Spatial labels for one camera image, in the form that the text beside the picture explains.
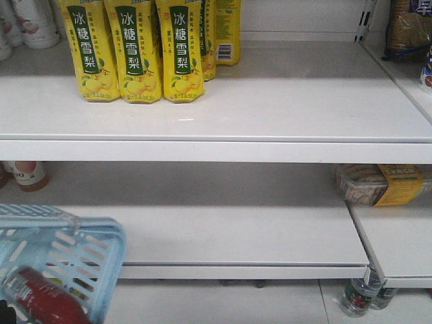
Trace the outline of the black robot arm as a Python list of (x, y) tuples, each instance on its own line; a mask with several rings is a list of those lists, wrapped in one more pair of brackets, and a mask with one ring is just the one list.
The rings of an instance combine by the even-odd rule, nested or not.
[(6, 300), (0, 301), (0, 324), (16, 324), (17, 316), (13, 307), (8, 306)]

